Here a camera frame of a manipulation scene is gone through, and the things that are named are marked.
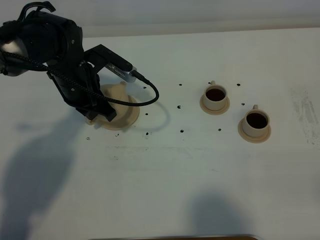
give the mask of beige saucer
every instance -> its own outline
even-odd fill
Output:
[[[224,105],[223,108],[221,108],[220,110],[214,111],[214,110],[210,110],[208,108],[206,108],[206,106],[204,105],[204,96],[202,95],[202,97],[200,98],[200,107],[202,108],[203,111],[205,111],[207,114],[211,114],[211,115],[221,115],[224,114],[230,107],[230,101],[229,98],[226,98],[226,103]]]
[[[136,103],[137,101],[126,93],[126,83],[106,84],[100,87],[101,92],[106,97],[118,99],[124,102]],[[109,130],[121,130],[130,127],[138,119],[140,108],[138,106],[126,106],[110,102],[114,108],[116,116],[112,121],[108,121],[104,116],[98,114],[93,120],[85,118],[88,125],[95,123]]]
[[[244,130],[243,130],[243,128],[242,128],[242,122],[243,122],[243,120],[244,120],[244,119],[242,119],[242,120],[239,122],[239,124],[238,124],[238,132],[239,132],[240,136],[241,136],[244,140],[246,140],[246,141],[248,141],[248,142],[250,142],[250,143],[253,143],[253,144],[260,144],[260,143],[263,143],[263,142],[265,142],[265,141],[268,140],[268,138],[269,138],[270,135],[271,135],[271,127],[270,127],[270,125],[267,127],[267,132],[266,132],[266,134],[264,134],[264,135],[262,135],[262,136],[259,136],[259,137],[252,137],[252,136],[248,136],[248,135],[244,132]]]

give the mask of beige cup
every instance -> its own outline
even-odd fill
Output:
[[[207,97],[207,92],[212,89],[221,90],[224,93],[224,98],[218,101],[212,100],[213,98],[209,99]],[[207,87],[204,91],[203,104],[207,109],[211,111],[219,111],[223,109],[224,106],[227,104],[227,97],[228,97],[227,90],[223,86],[217,85],[215,81],[211,81],[211,86]]]
[[[269,133],[270,119],[268,114],[258,109],[258,105],[254,105],[253,109],[245,114],[241,127],[249,137],[259,138]]]

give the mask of table surface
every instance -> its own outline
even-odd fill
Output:
[[[83,40],[98,44],[159,101],[110,131],[86,125],[43,72],[0,76],[0,239],[319,238],[319,28]],[[199,105],[212,80],[228,91],[222,115]],[[151,99],[143,87],[127,91]],[[238,134],[255,104],[272,129],[260,144]]]

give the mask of black robotic arm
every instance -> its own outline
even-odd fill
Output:
[[[37,9],[27,15],[28,9],[34,7]],[[130,62],[101,44],[84,51],[81,27],[72,20],[41,11],[43,8],[56,10],[48,1],[32,2],[24,6],[18,20],[0,27],[0,74],[14,77],[27,70],[46,71],[63,100],[89,120],[101,114],[111,121],[117,113],[109,102],[146,106],[158,100],[157,88]],[[97,74],[103,67],[129,83],[137,78],[150,85],[155,98],[130,103],[105,97]]]

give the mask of white wall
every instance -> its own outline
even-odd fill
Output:
[[[6,1],[0,22],[30,1]],[[320,0],[51,0],[88,36],[320,26]]]

